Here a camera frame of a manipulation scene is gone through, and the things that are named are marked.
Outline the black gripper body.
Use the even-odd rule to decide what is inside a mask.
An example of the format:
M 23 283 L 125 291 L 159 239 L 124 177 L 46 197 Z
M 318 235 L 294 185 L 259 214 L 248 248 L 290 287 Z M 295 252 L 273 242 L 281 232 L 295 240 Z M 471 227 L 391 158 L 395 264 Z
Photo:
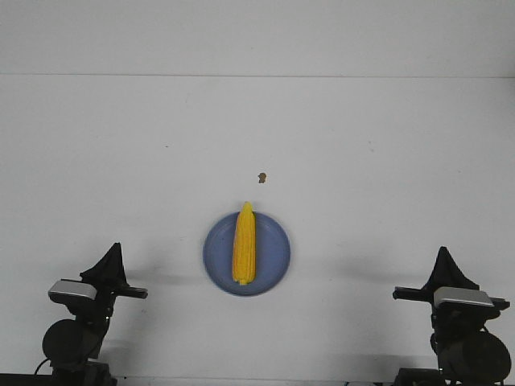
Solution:
M 148 296 L 147 289 L 130 286 L 122 279 L 102 281 L 83 278 L 81 282 L 97 291 L 95 298 L 87 305 L 87 312 L 92 318 L 111 317 L 117 297 L 146 299 Z
M 433 305 L 434 292 L 427 292 L 421 289 L 396 287 L 393 291 L 393 298 L 396 300 L 407 300 L 414 302 L 429 303 L 436 314 L 451 317 L 452 315 L 463 318 L 498 318 L 502 311 L 510 307 L 510 302 L 504 298 L 493 298 L 489 296 L 494 307 L 466 306 L 461 304 L 444 303 L 439 308 Z

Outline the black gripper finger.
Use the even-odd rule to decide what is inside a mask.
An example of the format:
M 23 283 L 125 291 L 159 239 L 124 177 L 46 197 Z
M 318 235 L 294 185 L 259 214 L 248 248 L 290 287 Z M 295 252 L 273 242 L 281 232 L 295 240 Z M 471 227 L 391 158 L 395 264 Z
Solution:
M 121 244 L 114 243 L 108 252 L 90 269 L 80 273 L 84 280 L 116 282 L 121 280 Z
M 449 250 L 444 248 L 445 279 L 446 286 L 462 288 L 467 290 L 479 290 L 480 286 L 464 275 L 459 266 L 455 263 Z
M 434 292 L 439 287 L 443 286 L 446 275 L 446 263 L 447 248 L 445 246 L 441 246 L 439 248 L 431 275 L 429 276 L 426 284 L 422 287 L 423 291 Z
M 117 243 L 117 279 L 120 286 L 128 286 L 122 258 L 122 244 L 120 242 Z

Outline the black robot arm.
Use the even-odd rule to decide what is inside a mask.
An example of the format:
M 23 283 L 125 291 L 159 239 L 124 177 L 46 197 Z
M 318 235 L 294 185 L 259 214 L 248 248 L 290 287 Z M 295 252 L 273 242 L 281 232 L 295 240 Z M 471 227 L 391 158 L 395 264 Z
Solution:
M 510 307 L 468 279 L 447 247 L 439 248 L 434 268 L 420 289 L 399 287 L 393 299 L 431 306 L 430 337 L 438 367 L 401 368 L 395 385 L 502 385 L 512 360 L 508 348 L 489 332 L 486 322 Z
M 97 360 L 119 297 L 145 299 L 148 290 L 126 280 L 122 246 L 113 244 L 79 280 L 59 279 L 47 292 L 74 316 L 52 324 L 42 348 L 53 385 L 116 385 L 107 363 Z

